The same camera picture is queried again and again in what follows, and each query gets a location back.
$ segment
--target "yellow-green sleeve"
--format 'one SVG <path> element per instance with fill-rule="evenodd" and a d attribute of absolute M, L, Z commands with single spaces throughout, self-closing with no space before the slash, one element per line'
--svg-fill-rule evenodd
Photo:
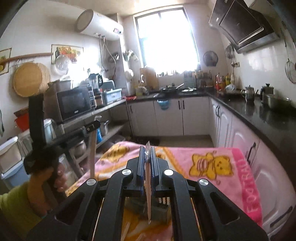
<path fill-rule="evenodd" d="M 0 208 L 3 214 L 22 239 L 25 239 L 27 233 L 41 220 L 30 207 L 27 188 L 28 183 L 24 183 L 9 193 L 0 195 Z"/>

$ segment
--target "kettle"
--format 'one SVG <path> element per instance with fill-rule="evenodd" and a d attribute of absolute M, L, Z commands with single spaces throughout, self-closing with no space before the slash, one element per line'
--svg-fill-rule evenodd
<path fill-rule="evenodd" d="M 254 88 L 251 87 L 250 85 L 248 87 L 245 87 L 244 90 L 241 90 L 241 94 L 245 98 L 246 102 L 253 103 L 257 93 L 258 93 L 258 90 L 255 92 Z"/>
<path fill-rule="evenodd" d="M 262 86 L 260 90 L 260 100 L 263 104 L 268 104 L 267 95 L 274 94 L 274 87 L 270 87 L 270 84 L 266 84 L 266 86 Z"/>

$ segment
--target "fruit painting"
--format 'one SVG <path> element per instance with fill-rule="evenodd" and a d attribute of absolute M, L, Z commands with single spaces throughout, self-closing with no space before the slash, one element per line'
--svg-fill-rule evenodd
<path fill-rule="evenodd" d="M 55 64 L 59 55 L 66 55 L 72 63 L 77 63 L 79 57 L 83 54 L 83 47 L 52 44 L 52 53 L 52 64 Z"/>
<path fill-rule="evenodd" d="M 6 74 L 9 72 L 9 62 L 1 64 L 1 60 L 10 58 L 11 48 L 0 50 L 0 75 Z"/>

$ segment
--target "frying pan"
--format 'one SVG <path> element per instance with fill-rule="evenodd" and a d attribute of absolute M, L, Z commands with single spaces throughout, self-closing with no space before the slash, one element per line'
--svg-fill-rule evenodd
<path fill-rule="evenodd" d="M 177 86 L 177 87 L 173 86 L 173 87 L 161 88 L 160 89 L 160 92 L 161 93 L 175 93 L 175 92 L 177 92 L 178 88 L 180 88 L 183 85 L 184 85 L 184 83 L 181 84 L 181 85 L 179 85 L 179 86 Z"/>

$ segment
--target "stainless steel teapot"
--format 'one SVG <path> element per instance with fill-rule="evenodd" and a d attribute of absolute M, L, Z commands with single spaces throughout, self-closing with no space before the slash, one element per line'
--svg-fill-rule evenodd
<path fill-rule="evenodd" d="M 255 92 L 254 88 L 250 85 L 248 87 L 245 87 L 244 90 L 241 90 L 241 94 L 245 98 L 246 102 L 254 102 L 257 93 L 258 90 Z"/>

